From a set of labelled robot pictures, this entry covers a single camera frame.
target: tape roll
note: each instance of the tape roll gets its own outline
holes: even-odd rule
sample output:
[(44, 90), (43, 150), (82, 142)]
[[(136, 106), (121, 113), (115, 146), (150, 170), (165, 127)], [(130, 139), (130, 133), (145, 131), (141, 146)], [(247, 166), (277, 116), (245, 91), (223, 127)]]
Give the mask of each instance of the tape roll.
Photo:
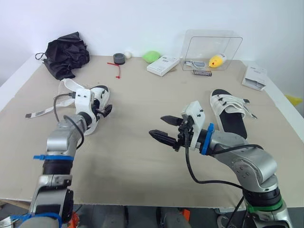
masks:
[(117, 65), (122, 65), (125, 63), (125, 56), (122, 53), (116, 53), (113, 55), (114, 63)]

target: white wall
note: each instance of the white wall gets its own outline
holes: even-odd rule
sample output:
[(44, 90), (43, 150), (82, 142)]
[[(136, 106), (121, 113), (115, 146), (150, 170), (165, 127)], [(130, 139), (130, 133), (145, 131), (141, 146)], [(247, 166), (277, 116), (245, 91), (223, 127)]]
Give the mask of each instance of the white wall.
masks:
[(179, 55), (188, 29), (225, 29), (243, 37), (237, 59), (257, 61), (284, 93), (304, 97), (303, 11), (303, 0), (2, 1), (0, 78), (74, 31), (92, 55), (128, 49), (140, 56), (151, 49)]

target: red cable tie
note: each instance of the red cable tie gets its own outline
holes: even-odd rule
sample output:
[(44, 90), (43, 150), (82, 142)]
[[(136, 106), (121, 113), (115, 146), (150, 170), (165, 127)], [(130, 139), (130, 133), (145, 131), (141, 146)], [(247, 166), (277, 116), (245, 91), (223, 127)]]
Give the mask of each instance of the red cable tie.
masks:
[(113, 66), (118, 66), (118, 76), (116, 76), (116, 78), (120, 79), (120, 66), (118, 64), (115, 64), (115, 63), (107, 63), (107, 64), (110, 64), (110, 65), (113, 65)]

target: black umbrella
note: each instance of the black umbrella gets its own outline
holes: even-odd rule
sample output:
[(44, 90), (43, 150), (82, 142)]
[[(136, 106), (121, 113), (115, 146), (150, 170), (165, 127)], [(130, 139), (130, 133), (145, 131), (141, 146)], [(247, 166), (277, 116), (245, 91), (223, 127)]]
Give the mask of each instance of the black umbrella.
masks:
[(49, 42), (44, 54), (47, 57), (43, 60), (44, 64), (58, 80), (74, 78), (75, 75), (72, 73), (72, 69), (81, 68), (83, 64), (90, 61), (89, 52), (83, 40), (80, 39), (78, 32)]

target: black cable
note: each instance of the black cable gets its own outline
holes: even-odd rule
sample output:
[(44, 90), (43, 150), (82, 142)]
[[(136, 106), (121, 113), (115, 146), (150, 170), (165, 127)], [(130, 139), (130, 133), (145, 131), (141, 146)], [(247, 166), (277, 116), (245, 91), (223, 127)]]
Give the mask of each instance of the black cable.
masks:
[(248, 145), (242, 145), (242, 146), (234, 146), (234, 147), (230, 147), (230, 148), (227, 148), (227, 149), (224, 149), (224, 150), (212, 152), (212, 154), (210, 154), (210, 155), (221, 154), (221, 153), (226, 153), (226, 152), (229, 152), (229, 151), (235, 151), (235, 150), (250, 148), (250, 147), (257, 147), (257, 148), (263, 150), (263, 147), (261, 147), (260, 145), (248, 144)]
[(124, 209), (124, 224), (125, 227), (128, 228), (129, 227), (129, 210), (127, 206), (123, 207)]
[(245, 226), (246, 216), (247, 216), (247, 210), (245, 210), (244, 216), (242, 218), (241, 228), (244, 228), (244, 226)]
[(83, 204), (79, 206), (79, 208), (77, 208), (77, 210), (75, 211), (75, 213), (77, 213), (81, 208), (82, 208)]
[(70, 94), (59, 94), (59, 95), (55, 96), (55, 98), (54, 98), (54, 114), (55, 114), (57, 122), (59, 122), (59, 119), (58, 119), (57, 110), (56, 110), (56, 102), (57, 102), (57, 99), (61, 96), (70, 96)]
[(82, 133), (82, 131), (80, 130), (80, 128), (77, 126), (77, 124), (76, 124), (70, 117), (68, 117), (67, 115), (64, 115), (63, 118), (64, 118), (65, 120), (68, 119), (68, 120), (74, 125), (74, 127), (79, 131), (79, 133), (80, 133), (80, 135), (81, 135), (81, 142), (80, 142), (80, 144), (77, 146), (77, 149), (78, 149), (78, 148), (81, 147), (82, 144), (84, 143), (85, 136), (84, 136), (84, 134)]
[(233, 216), (235, 215), (235, 213), (237, 212), (239, 206), (241, 206), (241, 204), (242, 204), (243, 201), (244, 201), (244, 196), (243, 196), (243, 197), (241, 198), (241, 200), (238, 202), (236, 208), (234, 208), (234, 211), (232, 212), (232, 215), (231, 215), (230, 219), (228, 220), (228, 223), (227, 223), (227, 225), (226, 225), (226, 228), (229, 227), (229, 225), (230, 225), (230, 223), (231, 223), (231, 221), (232, 221)]
[(196, 183), (198, 183), (198, 184), (227, 184), (227, 185), (237, 187), (239, 189), (243, 189), (242, 186), (229, 182), (229, 181), (224, 181), (224, 180), (220, 180), (220, 181), (219, 180), (201, 180), (200, 181), (195, 177), (195, 175), (192, 171), (192, 168), (191, 168), (190, 158), (189, 158), (188, 132), (185, 132), (185, 154), (186, 154), (186, 163), (187, 163), (187, 167), (188, 167), (190, 176)]

